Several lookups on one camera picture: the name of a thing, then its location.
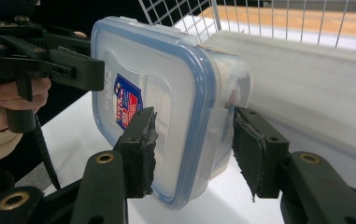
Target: finger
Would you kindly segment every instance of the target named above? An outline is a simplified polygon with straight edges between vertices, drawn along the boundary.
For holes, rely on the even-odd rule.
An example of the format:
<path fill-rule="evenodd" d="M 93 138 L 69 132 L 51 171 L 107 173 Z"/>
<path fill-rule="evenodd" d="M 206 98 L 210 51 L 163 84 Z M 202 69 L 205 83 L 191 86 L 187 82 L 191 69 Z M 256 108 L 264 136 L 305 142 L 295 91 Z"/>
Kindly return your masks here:
<path fill-rule="evenodd" d="M 74 33 L 76 36 L 81 37 L 81 38 L 87 37 L 84 33 L 80 32 L 80 31 L 75 31 Z"/>
<path fill-rule="evenodd" d="M 50 89 L 50 79 L 45 78 L 33 78 L 32 79 L 32 94 L 38 95 L 44 91 Z M 9 82 L 6 84 L 0 84 L 0 101 L 1 100 L 19 100 L 21 97 L 17 91 L 17 84 L 15 82 Z"/>
<path fill-rule="evenodd" d="M 14 99 L 14 100 L 0 100 L 0 106 L 12 109 L 12 110 L 29 110 L 37 109 L 46 104 L 48 98 L 48 92 L 42 92 L 33 97 L 32 102 L 28 102 L 24 99 Z"/>

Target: white table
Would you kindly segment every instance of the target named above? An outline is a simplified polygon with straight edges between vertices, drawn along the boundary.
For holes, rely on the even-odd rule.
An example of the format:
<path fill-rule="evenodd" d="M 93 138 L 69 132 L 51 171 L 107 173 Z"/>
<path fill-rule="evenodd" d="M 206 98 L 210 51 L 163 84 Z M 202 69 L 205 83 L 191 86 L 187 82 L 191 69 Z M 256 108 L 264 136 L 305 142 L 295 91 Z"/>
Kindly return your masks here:
<path fill-rule="evenodd" d="M 87 93 L 43 127 L 50 156 L 62 187 L 82 178 L 87 159 L 111 150 L 93 119 L 92 95 Z M 252 202 L 247 183 L 234 158 L 226 171 L 209 182 L 206 191 L 179 211 L 161 207 L 148 196 L 129 199 L 130 223 L 283 223 L 280 200 Z"/>

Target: black cable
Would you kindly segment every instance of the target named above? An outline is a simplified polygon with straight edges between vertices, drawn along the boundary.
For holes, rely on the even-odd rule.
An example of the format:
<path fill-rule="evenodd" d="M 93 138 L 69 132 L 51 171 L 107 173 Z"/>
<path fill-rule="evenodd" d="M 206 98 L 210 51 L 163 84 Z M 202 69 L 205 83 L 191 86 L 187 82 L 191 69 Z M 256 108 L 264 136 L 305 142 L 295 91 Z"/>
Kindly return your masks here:
<path fill-rule="evenodd" d="M 35 134 L 35 138 L 38 143 L 38 147 L 40 149 L 41 159 L 44 163 L 44 166 L 46 167 L 47 174 L 50 177 L 50 181 L 51 181 L 52 185 L 56 189 L 61 189 L 61 185 L 59 184 L 58 176 L 56 175 L 55 169 L 52 165 L 49 150 L 47 148 L 47 144 L 44 139 L 43 131 L 41 130 L 41 124 L 40 124 L 40 121 L 39 121 L 37 115 L 35 115 L 35 120 L 36 120 L 36 127 L 33 130 L 33 133 Z"/>

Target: human hand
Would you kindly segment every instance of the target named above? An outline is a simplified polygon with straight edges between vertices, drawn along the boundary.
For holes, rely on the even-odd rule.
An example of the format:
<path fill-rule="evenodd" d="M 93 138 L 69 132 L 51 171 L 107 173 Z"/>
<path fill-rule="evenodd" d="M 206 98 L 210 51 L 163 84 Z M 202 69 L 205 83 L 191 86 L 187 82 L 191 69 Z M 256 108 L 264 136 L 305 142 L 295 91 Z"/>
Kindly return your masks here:
<path fill-rule="evenodd" d="M 50 85 L 50 79 L 47 77 L 33 78 L 33 101 L 28 102 L 18 95 L 15 82 L 0 84 L 0 131 L 8 128 L 5 108 L 12 110 L 33 109 L 37 112 L 47 102 Z"/>

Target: plastic food container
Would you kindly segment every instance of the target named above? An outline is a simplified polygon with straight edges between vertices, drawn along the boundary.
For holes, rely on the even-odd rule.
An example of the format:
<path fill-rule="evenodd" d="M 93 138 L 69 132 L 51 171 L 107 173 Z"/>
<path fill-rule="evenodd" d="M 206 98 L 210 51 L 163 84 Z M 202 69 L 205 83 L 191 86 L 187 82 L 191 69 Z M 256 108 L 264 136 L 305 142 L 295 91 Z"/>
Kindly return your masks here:
<path fill-rule="evenodd" d="M 198 47 L 196 36 L 127 18 L 94 25 L 92 54 L 106 62 L 105 88 L 93 93 L 98 129 L 114 146 L 133 114 L 153 106 L 153 194 L 182 208 L 230 160 L 233 109 L 248 104 L 249 69 L 237 56 Z"/>

